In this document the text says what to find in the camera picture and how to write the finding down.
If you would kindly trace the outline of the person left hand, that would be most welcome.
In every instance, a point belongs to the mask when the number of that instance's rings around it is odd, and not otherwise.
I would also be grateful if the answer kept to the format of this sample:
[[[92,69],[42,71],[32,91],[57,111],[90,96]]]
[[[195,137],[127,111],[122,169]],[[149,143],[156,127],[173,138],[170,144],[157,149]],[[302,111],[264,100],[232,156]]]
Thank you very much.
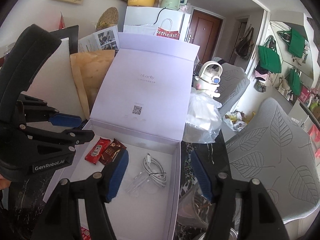
[[[11,181],[7,180],[0,174],[0,190],[7,189],[11,184]]]

